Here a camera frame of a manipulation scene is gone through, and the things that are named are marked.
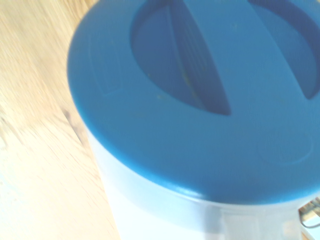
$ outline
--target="light wooden floor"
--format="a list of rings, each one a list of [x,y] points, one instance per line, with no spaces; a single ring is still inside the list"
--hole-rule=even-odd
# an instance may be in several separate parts
[[[0,0],[0,240],[119,240],[66,77],[94,0]]]

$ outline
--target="white container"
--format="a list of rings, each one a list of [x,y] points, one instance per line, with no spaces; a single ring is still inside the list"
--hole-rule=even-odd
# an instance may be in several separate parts
[[[88,129],[87,134],[122,240],[302,239],[298,209],[316,194],[271,205],[232,205],[186,197],[139,176]]]
[[[301,239],[298,209],[320,192],[319,13],[305,0],[89,11],[68,80],[122,240]]]

